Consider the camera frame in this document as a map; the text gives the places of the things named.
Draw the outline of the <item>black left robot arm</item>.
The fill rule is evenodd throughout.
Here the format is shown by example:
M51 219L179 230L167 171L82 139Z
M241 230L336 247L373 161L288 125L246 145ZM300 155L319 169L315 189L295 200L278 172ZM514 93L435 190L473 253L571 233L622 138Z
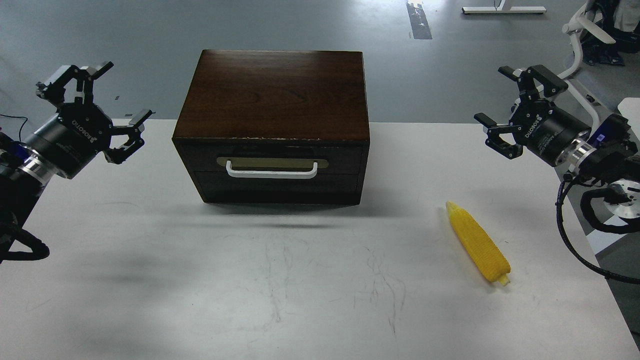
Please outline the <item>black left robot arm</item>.
M114 64L60 66L36 95L55 107L55 114L26 140L1 134L0 259L38 261L50 255L46 244L24 225L54 176L72 179L103 153L107 162L122 164L143 145L144 109L126 125L112 119L94 103L94 82Z

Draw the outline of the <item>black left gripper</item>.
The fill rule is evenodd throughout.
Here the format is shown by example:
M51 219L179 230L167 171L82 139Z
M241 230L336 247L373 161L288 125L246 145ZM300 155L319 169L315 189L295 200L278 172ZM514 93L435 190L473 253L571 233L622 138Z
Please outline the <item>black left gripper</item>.
M111 164L122 164L144 144L144 121L154 114L142 109L127 125L112 126L112 119L94 103L94 81L114 67L106 61L97 67L63 65L45 82L37 82L36 96L61 107L30 137L30 148L50 162L58 176L72 179L103 151ZM73 103L66 104L66 86L76 81ZM109 137L126 136L117 148L110 148Z

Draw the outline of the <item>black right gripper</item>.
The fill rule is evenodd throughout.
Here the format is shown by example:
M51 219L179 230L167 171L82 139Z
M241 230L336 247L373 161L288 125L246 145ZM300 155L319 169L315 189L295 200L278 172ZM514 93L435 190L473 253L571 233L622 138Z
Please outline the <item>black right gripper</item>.
M474 114L486 130L485 145L510 160L521 157L524 146L551 167L562 164L573 142L584 141L591 132L589 125L548 101L566 92L569 84L542 64L519 72L505 65L498 72L517 84L520 104L509 124L500 125L484 112ZM503 134L512 134L516 143L502 139Z

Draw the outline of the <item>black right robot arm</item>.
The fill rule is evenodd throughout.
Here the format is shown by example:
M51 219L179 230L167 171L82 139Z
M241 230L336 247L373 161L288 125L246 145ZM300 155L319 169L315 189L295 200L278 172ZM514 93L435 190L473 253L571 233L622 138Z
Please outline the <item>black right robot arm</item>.
M509 66L498 71L518 85L519 104L507 124L498 124L483 112L474 115L486 129L486 145L509 159L520 157L527 148L551 167L569 165L567 185L558 191L558 220L569 187L580 185L589 187L580 209L594 230L637 233L639 157L628 120L613 114L601 125L589 126L560 109L553 98L570 86L541 64L520 73Z

